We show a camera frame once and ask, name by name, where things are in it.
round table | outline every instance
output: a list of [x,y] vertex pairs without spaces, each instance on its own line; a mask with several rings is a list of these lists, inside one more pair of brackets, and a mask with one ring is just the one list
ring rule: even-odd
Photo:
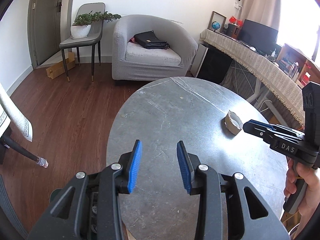
[[225,127],[228,110],[243,123],[266,119],[247,101],[214,83],[189,77],[165,78],[137,90],[118,112],[108,139],[107,165],[143,145],[136,188],[120,195],[124,223],[135,238],[192,240],[199,196],[183,187],[177,142],[218,173],[241,172],[280,217],[287,162],[262,139]]

black bag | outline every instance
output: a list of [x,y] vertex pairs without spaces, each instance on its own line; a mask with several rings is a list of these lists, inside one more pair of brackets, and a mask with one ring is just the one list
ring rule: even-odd
[[168,42],[159,40],[153,31],[138,33],[134,40],[145,49],[169,49]]

human hand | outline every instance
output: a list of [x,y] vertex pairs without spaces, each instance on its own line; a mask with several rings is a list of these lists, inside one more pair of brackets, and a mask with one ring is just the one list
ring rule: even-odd
[[[293,160],[288,162],[289,170],[287,171],[287,179],[285,182],[284,195],[289,197],[296,193],[297,187],[295,185],[296,176],[293,171]],[[320,203],[320,179],[316,175],[313,168],[304,166],[301,163],[297,164],[297,173],[308,184],[306,195],[301,201],[298,209],[302,217],[309,220]]]

gripper handle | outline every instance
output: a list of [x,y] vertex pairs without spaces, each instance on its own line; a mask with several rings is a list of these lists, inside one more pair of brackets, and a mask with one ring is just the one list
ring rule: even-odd
[[[299,177],[296,170],[297,164],[298,164],[297,161],[293,161],[293,170],[295,172],[296,177]],[[297,187],[296,193],[291,194],[289,198],[285,198],[285,203],[283,205],[284,211],[288,212],[291,215],[297,212],[298,206],[300,205],[303,197],[306,194],[308,184],[304,181],[304,179],[297,179],[296,187]]]

cardboard box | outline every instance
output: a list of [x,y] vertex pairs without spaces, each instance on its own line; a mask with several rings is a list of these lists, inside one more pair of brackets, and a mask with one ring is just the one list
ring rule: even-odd
[[[70,70],[76,66],[75,62],[75,54],[73,52],[68,52],[69,57],[66,58],[67,62],[67,69]],[[63,66],[63,61],[60,61],[51,67],[46,69],[47,71],[47,76],[54,79],[63,73],[65,73],[64,66]]]

